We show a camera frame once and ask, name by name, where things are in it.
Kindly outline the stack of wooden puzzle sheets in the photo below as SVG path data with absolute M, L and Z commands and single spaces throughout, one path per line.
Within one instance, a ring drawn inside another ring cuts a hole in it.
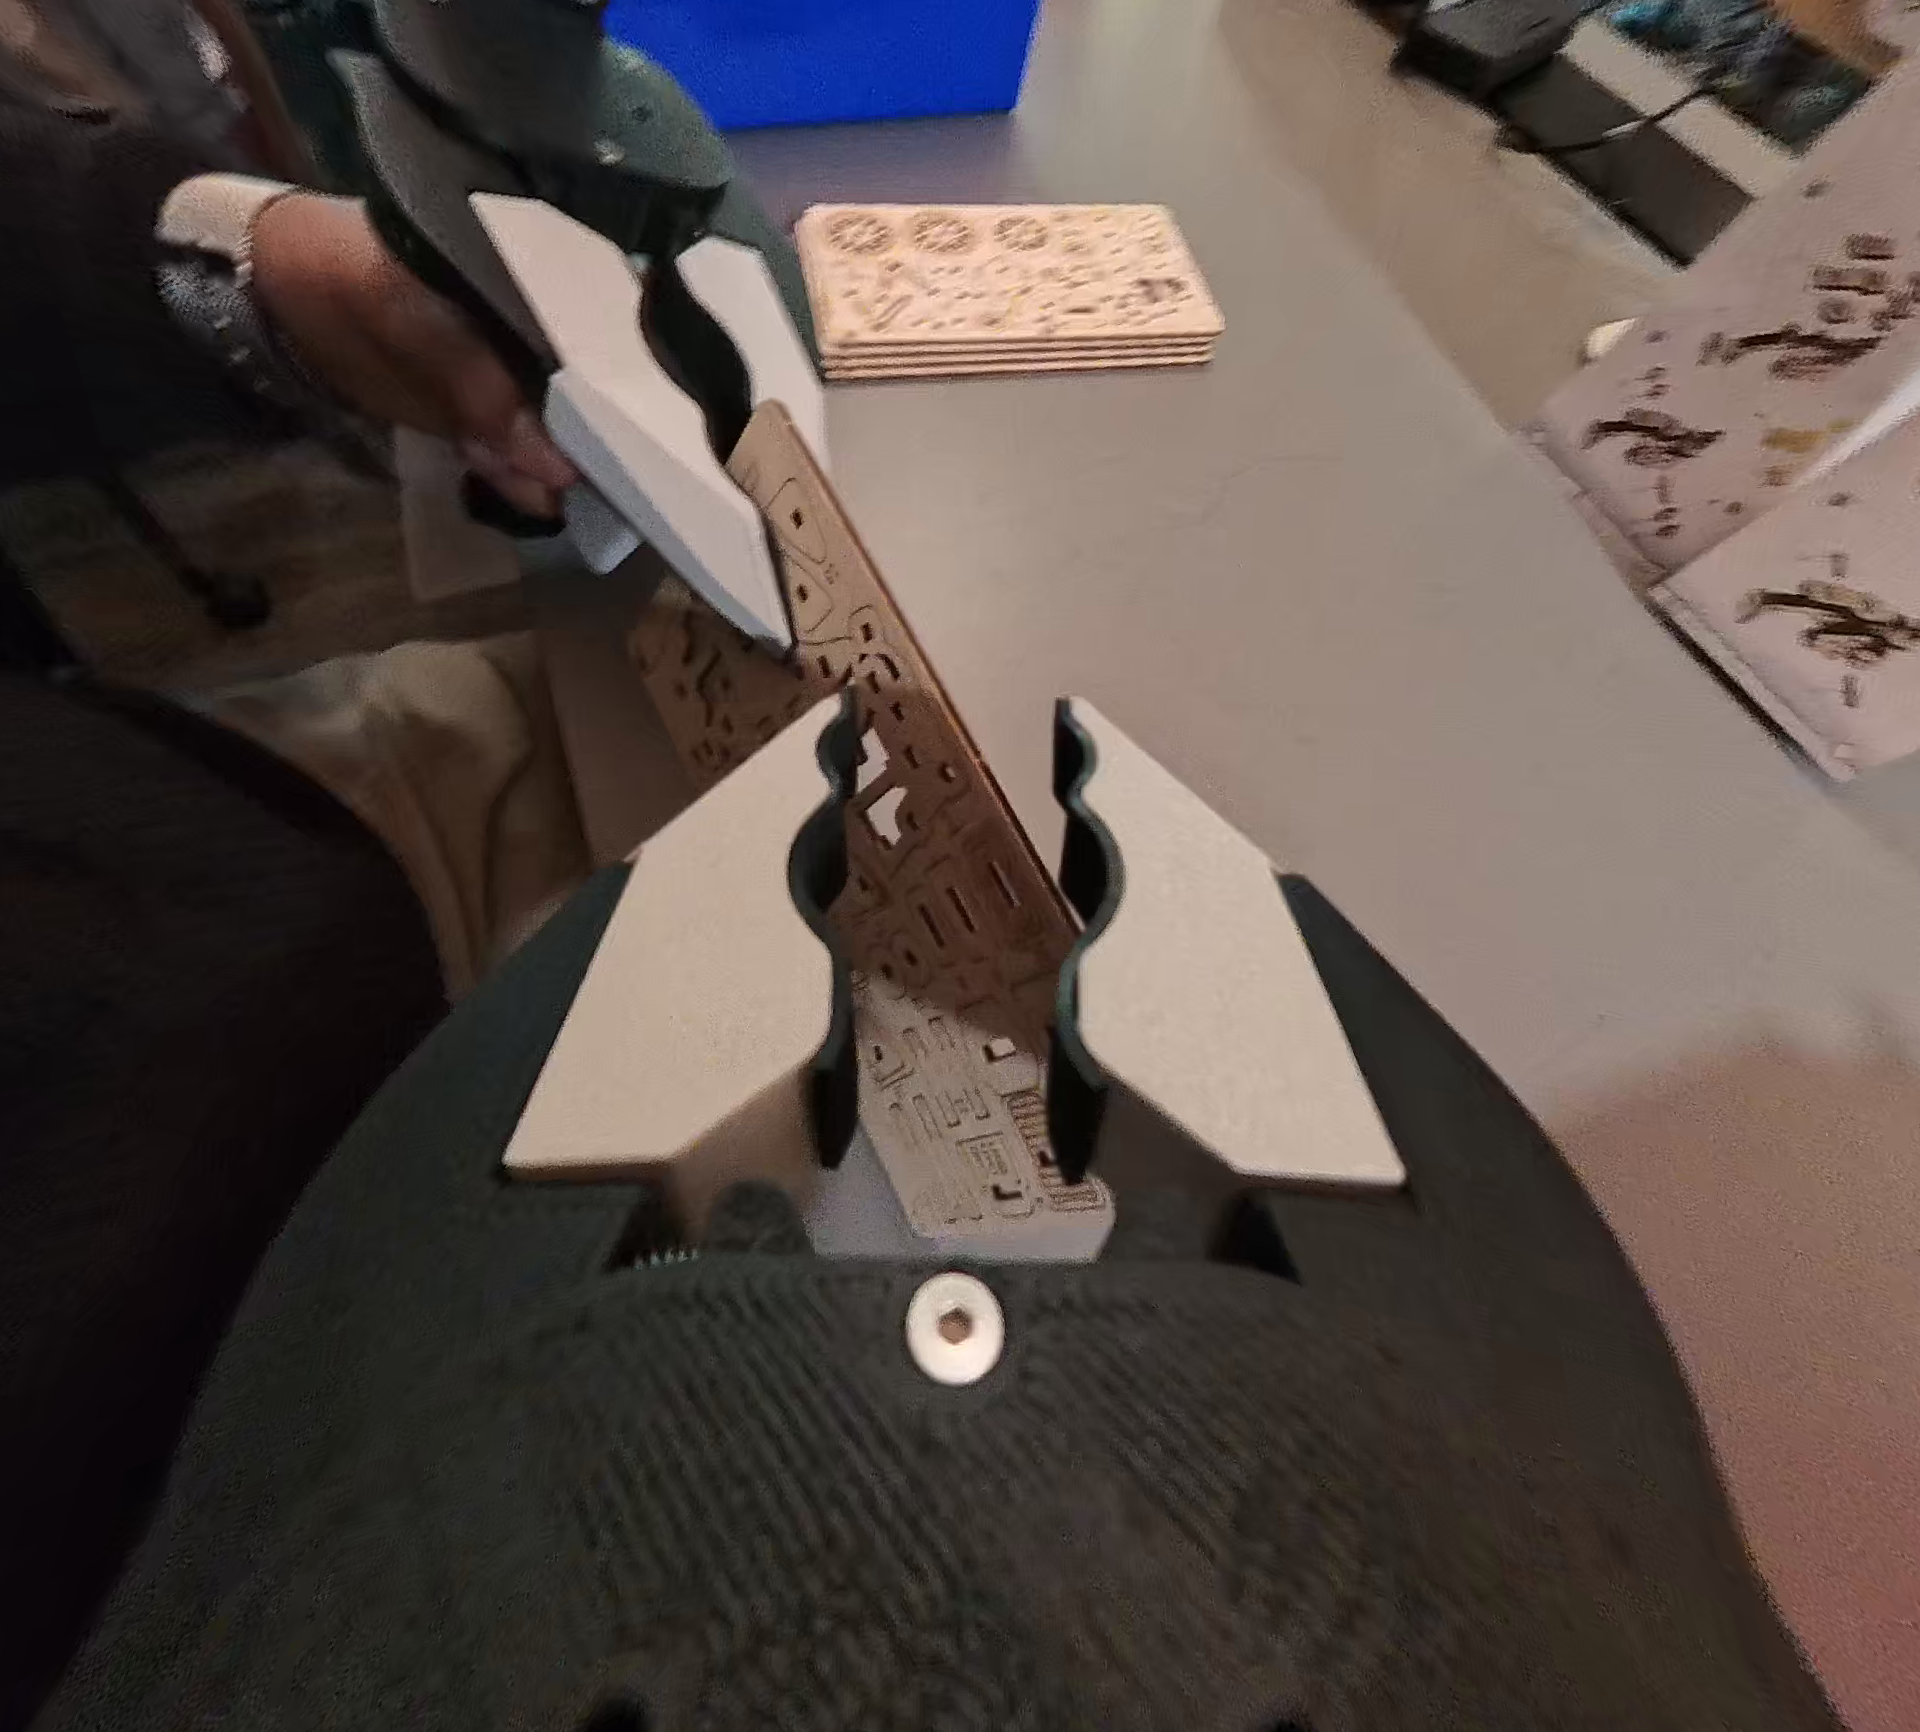
M 1177 370 L 1226 333 L 1152 203 L 813 205 L 794 250 L 835 381 Z

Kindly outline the grey desk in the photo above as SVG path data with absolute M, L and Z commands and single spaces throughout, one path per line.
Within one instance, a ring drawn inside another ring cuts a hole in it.
M 1855 1728 L 1916 1728 L 1916 769 L 1828 783 L 1509 442 L 1672 265 L 1346 0 L 1045 0 L 1019 112 L 734 142 L 816 201 L 1155 201 L 1175 371 L 837 386 L 835 479 L 1046 858 L 1083 694 L 1561 1139 Z

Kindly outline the person's black sweater torso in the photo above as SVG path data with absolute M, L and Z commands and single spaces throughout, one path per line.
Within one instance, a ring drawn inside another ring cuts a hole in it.
M 4 1728 L 82 1646 L 289 1212 L 446 1010 L 403 866 L 317 779 L 4 671 Z

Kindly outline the person's left forearm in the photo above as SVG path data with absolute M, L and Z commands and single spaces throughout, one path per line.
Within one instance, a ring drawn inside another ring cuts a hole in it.
M 217 149 L 138 117 L 4 99 L 4 482 L 276 433 L 281 415 L 230 380 L 163 293 L 160 208 L 217 163 Z

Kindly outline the perforated wooden puzzle sheet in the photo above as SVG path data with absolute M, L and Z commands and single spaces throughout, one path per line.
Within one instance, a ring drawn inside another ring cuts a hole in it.
M 774 537 L 791 659 L 663 586 L 630 656 L 698 792 L 805 711 L 852 696 L 861 765 L 831 921 L 852 973 L 863 1139 L 907 1240 L 942 1258 L 1087 1262 L 1116 1205 L 1058 1167 L 1045 1069 L 1077 920 L 779 402 L 729 461 Z

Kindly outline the black battery charger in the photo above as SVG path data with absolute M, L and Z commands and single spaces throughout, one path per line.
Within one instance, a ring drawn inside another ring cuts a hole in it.
M 1452 0 L 1429 7 L 1391 67 L 1472 105 L 1486 105 L 1565 50 L 1582 14 L 1573 0 Z

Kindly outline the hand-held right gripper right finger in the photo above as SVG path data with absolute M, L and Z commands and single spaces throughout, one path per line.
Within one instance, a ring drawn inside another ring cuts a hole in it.
M 1410 1173 L 1288 876 L 1084 696 L 1053 716 L 1058 885 L 1077 929 L 1046 1144 L 1114 1219 L 1100 1256 L 1282 1256 L 1273 1197 L 1396 1205 Z

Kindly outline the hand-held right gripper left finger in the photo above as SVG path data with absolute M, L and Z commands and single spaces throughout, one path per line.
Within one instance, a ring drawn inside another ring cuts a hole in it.
M 740 1185 L 805 1210 L 858 1123 L 852 965 L 835 929 L 861 761 L 821 700 L 635 853 L 500 1167 L 642 1185 L 706 1225 Z

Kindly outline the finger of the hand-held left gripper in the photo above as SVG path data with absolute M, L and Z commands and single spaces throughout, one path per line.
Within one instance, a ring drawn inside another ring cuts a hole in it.
M 828 407 L 815 351 L 766 256 L 740 240 L 702 236 L 676 258 L 692 304 L 714 323 L 718 367 L 746 421 L 785 407 L 808 450 L 828 450 Z
M 548 438 L 737 631 L 791 649 L 797 631 L 766 517 L 646 340 L 630 256 L 542 199 L 472 193 L 468 203 L 557 353 L 540 405 Z

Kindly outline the printed instruction booklet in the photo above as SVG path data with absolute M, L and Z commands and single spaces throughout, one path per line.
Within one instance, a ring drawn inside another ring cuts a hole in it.
M 1523 430 L 1663 624 L 1836 779 L 1916 755 L 1916 153 L 1814 157 Z

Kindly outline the person's left hand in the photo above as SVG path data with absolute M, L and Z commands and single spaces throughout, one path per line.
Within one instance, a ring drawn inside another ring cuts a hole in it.
M 252 300 L 335 399 L 457 448 L 519 512 L 555 519 L 579 474 L 487 337 L 379 238 L 359 199 L 274 198 L 250 226 Z

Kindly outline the long black box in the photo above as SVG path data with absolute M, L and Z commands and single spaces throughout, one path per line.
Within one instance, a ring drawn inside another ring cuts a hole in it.
M 1545 163 L 1672 265 L 1691 265 L 1788 171 L 1708 89 L 1632 104 L 1565 54 L 1496 89 L 1492 113 L 1505 149 Z

